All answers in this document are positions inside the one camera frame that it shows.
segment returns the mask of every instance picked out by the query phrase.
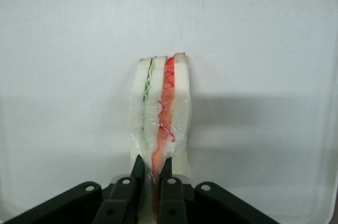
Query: bolt hole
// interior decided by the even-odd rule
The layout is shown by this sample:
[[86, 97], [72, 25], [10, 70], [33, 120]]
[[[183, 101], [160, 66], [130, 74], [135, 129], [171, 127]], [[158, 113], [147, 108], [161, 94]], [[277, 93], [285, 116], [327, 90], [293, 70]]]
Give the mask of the bolt hole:
[[107, 215], [113, 215], [114, 214], [114, 209], [108, 209], [107, 210]]
[[202, 191], [208, 192], [211, 191], [211, 187], [207, 184], [201, 186]]
[[130, 180], [129, 180], [129, 179], [124, 179], [124, 180], [122, 181], [122, 183], [123, 183], [123, 184], [130, 184]]
[[171, 209], [171, 210], [169, 211], [169, 214], [170, 214], [170, 215], [175, 215], [175, 214], [176, 214], [176, 210], [175, 210], [175, 209]]
[[89, 185], [85, 188], [86, 191], [92, 191], [95, 187], [93, 185]]
[[169, 179], [167, 180], [167, 183], [168, 183], [168, 184], [175, 184], [175, 183], [176, 183], [176, 180], [175, 180], [174, 178], [169, 178]]

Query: white tray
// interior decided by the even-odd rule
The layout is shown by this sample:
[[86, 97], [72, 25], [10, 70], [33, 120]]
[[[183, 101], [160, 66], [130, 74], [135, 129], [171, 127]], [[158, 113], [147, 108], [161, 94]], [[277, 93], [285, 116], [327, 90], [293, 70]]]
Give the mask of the white tray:
[[193, 183], [329, 222], [338, 0], [0, 0], [0, 30], [0, 219], [128, 173], [138, 59], [182, 51]]

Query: green filling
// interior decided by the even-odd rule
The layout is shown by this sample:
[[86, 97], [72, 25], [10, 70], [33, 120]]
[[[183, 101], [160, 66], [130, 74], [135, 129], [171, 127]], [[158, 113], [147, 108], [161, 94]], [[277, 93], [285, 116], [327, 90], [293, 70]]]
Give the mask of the green filling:
[[[154, 70], [154, 64], [155, 64], [156, 57], [153, 57], [150, 66], [148, 69], [148, 75], [147, 79], [144, 85], [144, 91], [143, 91], [143, 106], [142, 106], [142, 131], [144, 132], [144, 116], [145, 116], [145, 104], [148, 100], [148, 95], [149, 95], [149, 90], [150, 90], [150, 82], [152, 80], [152, 72]], [[144, 142], [144, 147], [148, 150], [148, 143], [147, 139], [143, 135], [143, 142]]]

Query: white bread slice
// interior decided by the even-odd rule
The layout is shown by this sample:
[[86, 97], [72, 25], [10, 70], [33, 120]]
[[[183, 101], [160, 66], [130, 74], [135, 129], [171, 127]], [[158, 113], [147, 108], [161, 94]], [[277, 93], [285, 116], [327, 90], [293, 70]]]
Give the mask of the white bread slice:
[[175, 97], [173, 100], [173, 119], [171, 133], [175, 141], [168, 142], [172, 151], [173, 174], [189, 176], [189, 164], [186, 153], [187, 130], [191, 120], [191, 98], [189, 91], [189, 67], [185, 53], [174, 55]]
[[143, 138], [143, 93], [151, 60], [152, 58], [140, 59], [136, 69], [132, 91], [130, 93], [128, 128], [134, 143], [132, 152], [135, 158], [138, 154], [140, 154], [140, 142]]

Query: plastic wrap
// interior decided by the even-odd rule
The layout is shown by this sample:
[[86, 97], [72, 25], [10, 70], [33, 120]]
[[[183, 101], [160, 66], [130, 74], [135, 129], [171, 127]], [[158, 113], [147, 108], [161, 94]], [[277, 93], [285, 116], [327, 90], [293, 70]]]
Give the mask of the plastic wrap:
[[156, 222], [156, 187], [165, 160], [173, 159], [175, 174], [189, 175], [186, 154], [191, 119], [189, 68], [184, 53], [141, 59], [129, 106], [132, 163], [140, 154], [147, 166], [141, 219]]

